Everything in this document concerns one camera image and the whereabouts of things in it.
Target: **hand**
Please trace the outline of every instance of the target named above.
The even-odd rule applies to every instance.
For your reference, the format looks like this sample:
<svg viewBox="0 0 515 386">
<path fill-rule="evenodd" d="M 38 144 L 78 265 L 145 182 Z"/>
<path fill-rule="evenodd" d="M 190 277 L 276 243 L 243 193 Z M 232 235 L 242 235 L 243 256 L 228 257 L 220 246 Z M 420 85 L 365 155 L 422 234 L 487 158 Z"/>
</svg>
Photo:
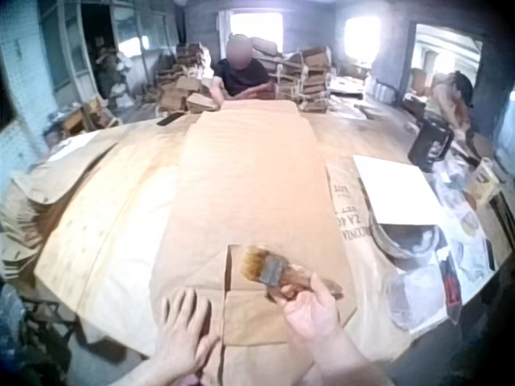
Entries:
<svg viewBox="0 0 515 386">
<path fill-rule="evenodd" d="M 196 372 L 219 340 L 215 334 L 200 337 L 208 308 L 207 299 L 193 289 L 180 290 L 172 304 L 163 299 L 157 347 L 149 360 L 163 384 Z"/>
<path fill-rule="evenodd" d="M 286 322 L 305 343 L 317 344 L 327 341 L 341 332 L 338 323 L 336 301 L 325 284 L 315 273 L 311 288 L 296 294 L 295 287 L 286 285 L 270 294 L 282 306 Z"/>
</svg>

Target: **paper stack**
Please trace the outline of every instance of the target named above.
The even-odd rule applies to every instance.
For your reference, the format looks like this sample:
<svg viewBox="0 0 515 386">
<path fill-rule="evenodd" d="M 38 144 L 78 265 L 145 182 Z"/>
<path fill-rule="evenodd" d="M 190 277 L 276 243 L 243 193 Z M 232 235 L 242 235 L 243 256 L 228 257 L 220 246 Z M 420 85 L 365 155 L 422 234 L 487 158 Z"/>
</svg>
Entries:
<svg viewBox="0 0 515 386">
<path fill-rule="evenodd" d="M 253 57 L 261 62 L 276 85 L 276 98 L 297 102 L 304 69 L 300 54 L 283 55 L 276 43 L 260 38 L 252 38 L 252 44 Z"/>
<path fill-rule="evenodd" d="M 200 79 L 211 66 L 209 50 L 200 43 L 180 44 L 176 48 L 177 64 L 186 67 L 187 75 Z"/>
<path fill-rule="evenodd" d="M 162 89 L 163 97 L 159 102 L 162 109 L 201 113 L 216 108 L 212 99 L 207 96 L 208 88 L 196 78 L 181 76 L 177 82 L 165 84 Z"/>
<path fill-rule="evenodd" d="M 319 47 L 301 52 L 307 76 L 303 79 L 300 95 L 302 111 L 325 113 L 329 105 L 331 83 L 331 50 Z"/>
<path fill-rule="evenodd" d="M 176 82 L 181 76 L 201 79 L 209 77 L 211 71 L 211 55 L 200 43 L 189 43 L 176 46 L 175 64 L 167 70 L 161 70 L 156 77 L 159 86 Z"/>
</svg>

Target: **woman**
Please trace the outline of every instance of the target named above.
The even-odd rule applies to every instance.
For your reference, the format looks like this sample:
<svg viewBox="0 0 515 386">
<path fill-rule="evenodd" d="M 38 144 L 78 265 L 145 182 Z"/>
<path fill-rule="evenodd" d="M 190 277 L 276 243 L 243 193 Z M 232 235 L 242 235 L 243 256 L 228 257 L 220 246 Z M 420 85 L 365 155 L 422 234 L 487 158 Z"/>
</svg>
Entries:
<svg viewBox="0 0 515 386">
<path fill-rule="evenodd" d="M 427 101 L 426 115 L 433 119 L 443 119 L 454 130 L 456 139 L 464 141 L 470 129 L 468 106 L 471 101 L 472 83 L 457 71 L 446 82 L 433 88 Z"/>
</svg>

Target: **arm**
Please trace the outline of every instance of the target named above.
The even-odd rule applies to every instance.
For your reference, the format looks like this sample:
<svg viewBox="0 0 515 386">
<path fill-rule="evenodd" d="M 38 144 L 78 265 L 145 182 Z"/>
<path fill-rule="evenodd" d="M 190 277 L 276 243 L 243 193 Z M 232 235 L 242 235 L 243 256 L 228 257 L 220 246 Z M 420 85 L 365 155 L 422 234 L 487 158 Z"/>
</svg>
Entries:
<svg viewBox="0 0 515 386">
<path fill-rule="evenodd" d="M 219 76 L 214 76 L 212 78 L 211 87 L 209 88 L 211 98 L 214 100 L 218 107 L 221 107 L 225 102 L 224 94 L 222 94 L 222 90 L 220 89 L 222 83 L 222 78 Z"/>
<path fill-rule="evenodd" d="M 311 351 L 324 384 L 341 386 L 392 385 L 354 346 L 338 323 L 336 301 L 318 276 L 311 279 L 313 292 L 302 290 L 295 296 L 291 286 L 270 291 L 282 306 L 286 324 L 294 336 Z"/>
<path fill-rule="evenodd" d="M 467 132 L 470 129 L 470 118 L 468 116 L 468 108 L 462 100 L 456 105 L 456 116 L 459 120 L 459 128 Z"/>
<path fill-rule="evenodd" d="M 208 309 L 193 289 L 182 290 L 173 303 L 163 299 L 155 355 L 111 386 L 167 386 L 200 369 L 219 339 L 200 336 Z"/>
<path fill-rule="evenodd" d="M 251 88 L 247 88 L 245 91 L 237 94 L 234 99 L 241 101 L 243 99 L 255 99 L 259 96 L 261 92 L 272 92 L 272 82 L 268 81 L 264 84 L 259 84 L 258 86 L 254 86 Z"/>
</svg>

